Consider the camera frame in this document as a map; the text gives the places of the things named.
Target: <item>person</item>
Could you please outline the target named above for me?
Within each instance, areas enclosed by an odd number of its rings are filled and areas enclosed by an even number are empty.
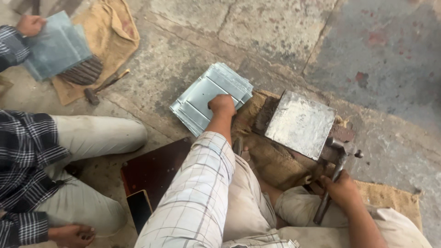
[[[363,204],[343,170],[322,177],[331,198],[321,226],[320,203],[303,187],[282,192],[253,173],[249,151],[233,153],[230,95],[209,102],[213,117],[192,145],[135,247],[392,248],[431,247],[418,228],[391,208]],[[283,222],[288,226],[279,227]]]
[[[0,70],[29,55],[26,36],[45,20],[24,15],[16,28],[0,27]],[[48,240],[83,248],[95,236],[121,229],[121,205],[69,175],[71,161],[137,150],[146,143],[144,125],[95,116],[54,116],[0,109],[0,248]]]

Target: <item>trousers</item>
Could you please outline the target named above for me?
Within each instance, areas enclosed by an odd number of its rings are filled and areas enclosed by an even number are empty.
[[[45,168],[52,180],[72,178],[64,167],[71,161],[137,150],[147,141],[147,130],[135,120],[97,116],[51,116],[59,145],[71,156]],[[70,180],[35,211],[46,212],[49,226],[89,225],[97,237],[117,233],[127,222],[121,205],[80,180]]]
[[[280,195],[273,208],[249,164],[236,155],[236,171],[228,189],[224,242],[277,233],[280,239],[297,240],[301,247],[350,248],[348,220],[334,202],[321,226],[314,224],[320,201],[319,196],[310,195],[303,187],[295,187]],[[389,248],[432,247],[415,224],[394,209],[371,205],[366,208]],[[289,226],[275,229],[276,215]]]

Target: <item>concrete floor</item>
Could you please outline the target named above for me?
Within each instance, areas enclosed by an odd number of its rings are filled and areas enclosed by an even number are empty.
[[[22,67],[1,74],[14,86],[0,106],[139,119],[149,131],[140,154],[191,135],[168,107],[210,64],[221,61],[255,88],[277,94],[288,89],[336,108],[349,119],[365,153],[348,161],[353,177],[422,191],[424,234],[433,247],[441,247],[438,1],[127,2],[140,46],[125,65],[132,73],[104,90],[99,106],[84,99],[61,106],[51,83],[35,82]],[[0,16],[10,23],[17,18]],[[84,161],[91,166],[81,179],[128,210],[119,169],[133,156]],[[93,246],[133,247],[135,239],[129,221]]]

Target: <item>plaid shirt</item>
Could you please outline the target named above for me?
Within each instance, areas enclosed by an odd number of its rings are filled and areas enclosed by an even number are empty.
[[[0,110],[0,248],[48,240],[46,213],[32,210],[64,183],[43,169],[69,154],[48,114]]]
[[[300,248],[276,233],[222,243],[235,156],[221,134],[204,132],[149,218],[135,248]]]
[[[0,72],[19,65],[29,55],[29,47],[23,36],[11,26],[0,26]]]

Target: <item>smartphone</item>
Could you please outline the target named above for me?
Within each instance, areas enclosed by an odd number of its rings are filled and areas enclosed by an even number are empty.
[[[146,190],[143,189],[129,195],[127,197],[127,203],[129,204],[130,214],[135,223],[136,232],[139,235],[145,223],[153,213],[152,205],[150,204]]]

